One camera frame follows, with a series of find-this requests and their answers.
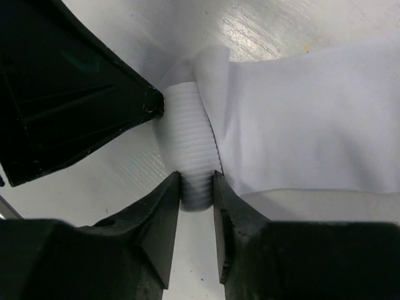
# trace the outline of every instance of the fabric fold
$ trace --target fabric fold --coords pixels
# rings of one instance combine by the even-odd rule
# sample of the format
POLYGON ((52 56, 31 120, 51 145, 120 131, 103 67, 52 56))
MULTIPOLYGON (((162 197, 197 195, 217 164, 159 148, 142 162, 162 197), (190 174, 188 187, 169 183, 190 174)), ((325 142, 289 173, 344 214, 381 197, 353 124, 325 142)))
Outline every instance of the fabric fold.
POLYGON ((195 82, 238 194, 400 191, 398 33, 277 61, 209 47, 172 73, 195 82))
POLYGON ((213 173, 221 167, 198 85, 185 82, 169 87, 164 106, 164 116, 154 122, 154 128, 167 170, 181 173, 181 207, 205 210, 213 203, 213 173))

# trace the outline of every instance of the wrinkled fabric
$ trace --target wrinkled fabric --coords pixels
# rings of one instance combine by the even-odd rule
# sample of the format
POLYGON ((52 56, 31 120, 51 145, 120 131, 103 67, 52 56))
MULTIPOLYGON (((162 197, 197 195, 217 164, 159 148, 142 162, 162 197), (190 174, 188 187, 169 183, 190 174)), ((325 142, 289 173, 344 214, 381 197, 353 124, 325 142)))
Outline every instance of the wrinkled fabric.
POLYGON ((230 62, 209 47, 169 77, 197 83, 238 194, 400 191, 398 34, 277 61, 230 62))

